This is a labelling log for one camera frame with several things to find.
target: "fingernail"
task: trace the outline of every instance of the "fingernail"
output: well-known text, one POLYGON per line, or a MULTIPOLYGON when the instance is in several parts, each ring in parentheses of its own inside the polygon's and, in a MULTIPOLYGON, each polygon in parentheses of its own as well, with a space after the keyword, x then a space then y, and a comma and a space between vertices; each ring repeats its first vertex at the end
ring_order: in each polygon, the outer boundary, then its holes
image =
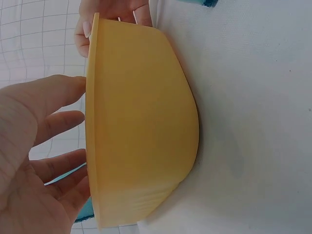
POLYGON ((86 38, 89 38, 89 36, 91 35, 91 24, 88 21, 85 21, 82 23, 82 28, 83 28, 84 36, 86 38))

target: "hand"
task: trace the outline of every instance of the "hand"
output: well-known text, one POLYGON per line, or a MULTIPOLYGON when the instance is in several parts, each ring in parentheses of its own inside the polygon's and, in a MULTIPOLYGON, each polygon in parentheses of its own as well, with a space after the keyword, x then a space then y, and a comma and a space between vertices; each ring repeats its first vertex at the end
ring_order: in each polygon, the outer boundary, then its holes
POLYGON ((85 92, 85 78, 52 76, 0 90, 0 233, 69 234, 90 196, 86 167, 50 185, 86 161, 85 150, 30 161, 33 146, 84 121, 59 112, 85 92))
POLYGON ((152 26, 148 0, 81 0, 75 43, 79 53, 86 58, 90 45, 88 37, 95 12, 99 12, 102 18, 118 20, 120 17, 123 22, 136 23, 134 12, 138 24, 152 26))

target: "grid pattern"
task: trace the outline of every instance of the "grid pattern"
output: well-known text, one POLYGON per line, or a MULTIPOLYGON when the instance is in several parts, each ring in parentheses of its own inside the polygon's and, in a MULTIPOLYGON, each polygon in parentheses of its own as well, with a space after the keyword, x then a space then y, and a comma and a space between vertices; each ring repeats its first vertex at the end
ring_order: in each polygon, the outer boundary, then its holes
MULTIPOLYGON (((0 0, 0 88, 65 74, 83 76, 86 59, 74 44, 80 0, 0 0)), ((85 96, 59 111, 85 112, 85 96)), ((31 159, 85 148, 84 123, 34 147, 31 159)), ((98 234, 94 219, 74 224, 72 234, 98 234)), ((139 234, 137 225, 104 229, 102 234, 139 234)))

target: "white tablecloth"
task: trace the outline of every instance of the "white tablecloth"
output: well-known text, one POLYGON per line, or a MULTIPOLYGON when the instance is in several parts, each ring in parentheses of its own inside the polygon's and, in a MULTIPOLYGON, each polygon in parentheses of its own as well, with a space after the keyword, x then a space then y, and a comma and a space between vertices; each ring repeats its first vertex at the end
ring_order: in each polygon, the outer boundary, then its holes
POLYGON ((141 234, 312 233, 312 1, 151 1, 201 137, 192 173, 141 234))

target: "blue cloth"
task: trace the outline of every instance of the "blue cloth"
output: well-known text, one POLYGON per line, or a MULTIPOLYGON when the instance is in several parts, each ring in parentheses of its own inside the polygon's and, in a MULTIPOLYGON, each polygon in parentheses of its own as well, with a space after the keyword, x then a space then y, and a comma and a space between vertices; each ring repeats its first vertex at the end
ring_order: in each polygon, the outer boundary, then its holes
POLYGON ((215 7, 218 0, 180 0, 185 2, 197 3, 208 7, 215 7))
MULTIPOLYGON (((80 167, 68 172, 68 173, 65 173, 61 176, 59 176, 58 178, 52 180, 51 182, 49 182, 48 184, 51 184, 51 183, 54 183, 60 179, 63 179, 65 177, 67 177, 68 175, 70 175, 71 173, 73 173, 74 171, 78 170, 80 167)), ((75 223, 78 223, 78 222, 82 222, 84 220, 87 220, 87 219, 90 219, 90 218, 93 218, 94 217, 94 211, 93 211, 93 206, 92 206, 92 201, 91 199, 89 198, 87 203, 83 206, 82 210, 80 211, 80 213, 78 214, 76 220, 75 220, 75 223)))

